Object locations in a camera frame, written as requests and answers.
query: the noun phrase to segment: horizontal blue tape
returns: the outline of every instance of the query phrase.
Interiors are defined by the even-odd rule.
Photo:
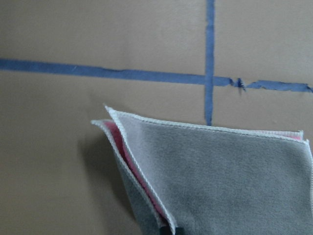
[[[143,70],[111,70],[101,67],[0,59],[0,70],[43,72],[89,77],[120,78],[142,81],[174,82],[204,85],[203,75],[153,72]]]
[[[23,60],[0,59],[0,70],[43,72],[76,76],[121,78],[131,80],[205,85],[205,77],[203,75],[170,73],[170,72],[152,72],[141,70],[110,70],[101,67],[67,65],[67,64],[23,61]],[[233,87],[243,87],[242,80],[238,79],[236,82],[234,82],[229,77],[215,76],[213,79],[213,84],[214,86],[219,87],[224,87],[228,85],[231,85]],[[276,91],[313,93],[313,88],[309,87],[309,85],[305,83],[285,83],[285,82],[259,80],[245,87],[253,89],[264,88],[267,90],[276,90]]]
[[[309,87],[308,84],[305,83],[288,83],[288,82],[276,82],[276,81],[265,81],[259,80],[257,82],[253,82],[249,85],[245,85],[243,80],[238,78],[237,81],[233,81],[229,77],[214,77],[214,86],[228,86],[231,85],[233,87],[242,87],[260,89],[264,88],[267,90],[275,90],[275,91],[292,91],[292,92],[311,92],[313,93],[313,88]]]

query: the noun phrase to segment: folded cloth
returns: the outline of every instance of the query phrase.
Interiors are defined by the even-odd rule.
[[[211,127],[106,108],[113,120],[92,123],[113,146],[144,235],[313,234],[313,161],[303,132]]]

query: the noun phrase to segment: vertical blue tape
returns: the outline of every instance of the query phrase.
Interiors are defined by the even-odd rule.
[[[212,125],[213,113],[213,76],[214,76],[214,4],[215,0],[207,0],[206,6],[206,53],[205,53],[205,119]]]

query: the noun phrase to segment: blue painter's tape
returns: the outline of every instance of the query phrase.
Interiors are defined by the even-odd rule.
[[[205,53],[205,119],[212,124],[214,76],[214,0],[206,1],[206,53]]]
[[[305,83],[286,83],[265,80],[253,82],[249,84],[247,88],[255,89],[265,88],[268,90],[292,91],[292,92],[313,92],[313,88],[309,87],[309,85]]]
[[[238,78],[237,82],[234,82],[229,77],[214,77],[214,86],[225,87],[231,85],[233,87],[242,87],[244,84],[243,80]],[[276,82],[276,81],[265,81],[259,80],[257,82],[253,82],[249,85],[244,85],[242,87],[245,88],[254,88],[260,89],[264,88],[267,90],[275,90],[275,91],[292,91],[292,92],[311,92],[313,93],[313,88],[309,87],[308,84],[305,83],[286,83],[286,82]]]
[[[43,72],[89,77],[120,78],[142,81],[174,82],[204,85],[204,76],[195,74],[142,70],[111,70],[101,67],[0,59],[0,70]]]

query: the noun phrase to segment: beige surface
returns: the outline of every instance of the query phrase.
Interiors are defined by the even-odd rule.
[[[313,149],[312,93],[214,87],[213,125],[250,130],[303,130]]]
[[[205,0],[3,0],[0,58],[204,74]]]
[[[215,75],[313,86],[313,1],[215,2]]]
[[[138,235],[102,107],[204,124],[203,86],[0,71],[0,234]]]

